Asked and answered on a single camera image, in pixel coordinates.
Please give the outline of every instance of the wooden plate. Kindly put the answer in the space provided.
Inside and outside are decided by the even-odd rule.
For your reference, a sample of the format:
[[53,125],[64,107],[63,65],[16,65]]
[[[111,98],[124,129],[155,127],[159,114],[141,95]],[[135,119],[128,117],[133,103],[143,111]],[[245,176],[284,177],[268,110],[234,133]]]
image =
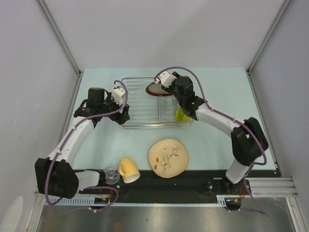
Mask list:
[[185,147],[174,139],[157,142],[149,150],[149,163],[155,174],[171,178],[184,172],[189,164]]

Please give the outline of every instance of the green object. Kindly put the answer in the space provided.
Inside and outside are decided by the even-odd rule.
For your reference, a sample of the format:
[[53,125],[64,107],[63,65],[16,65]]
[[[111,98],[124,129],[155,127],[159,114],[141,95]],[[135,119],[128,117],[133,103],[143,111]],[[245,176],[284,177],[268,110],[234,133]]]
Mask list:
[[177,122],[180,122],[180,121],[190,121],[191,120],[190,117],[188,117],[187,115],[184,114],[184,112],[183,112],[181,107],[178,107],[175,119],[176,119]]

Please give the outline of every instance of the wire rack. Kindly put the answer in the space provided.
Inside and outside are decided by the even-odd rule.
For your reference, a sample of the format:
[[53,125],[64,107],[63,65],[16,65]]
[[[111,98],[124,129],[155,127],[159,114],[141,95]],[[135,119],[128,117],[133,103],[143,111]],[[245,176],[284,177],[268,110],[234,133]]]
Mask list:
[[122,126],[126,129],[135,128],[168,128],[189,127],[190,121],[176,121],[179,107],[174,96],[155,97],[146,93],[145,89],[152,83],[154,77],[128,77],[122,79],[129,95],[130,120]]

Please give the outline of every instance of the bird illustration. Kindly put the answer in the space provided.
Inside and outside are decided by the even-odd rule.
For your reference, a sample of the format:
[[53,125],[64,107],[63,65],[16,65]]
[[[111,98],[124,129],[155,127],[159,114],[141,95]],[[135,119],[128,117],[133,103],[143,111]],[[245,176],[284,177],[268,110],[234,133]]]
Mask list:
[[169,163],[169,152],[166,148],[162,149],[162,160],[167,164],[168,167],[171,167],[172,165]]

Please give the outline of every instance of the shiny floor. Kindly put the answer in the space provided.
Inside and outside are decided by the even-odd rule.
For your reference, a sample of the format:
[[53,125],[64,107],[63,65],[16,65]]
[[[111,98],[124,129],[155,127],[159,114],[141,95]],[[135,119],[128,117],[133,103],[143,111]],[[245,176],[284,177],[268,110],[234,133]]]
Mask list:
[[[73,206],[45,206],[38,232],[294,232],[285,198],[260,198],[270,217],[252,212],[228,213],[215,207],[115,206],[93,213]],[[243,207],[254,207],[245,199]]]

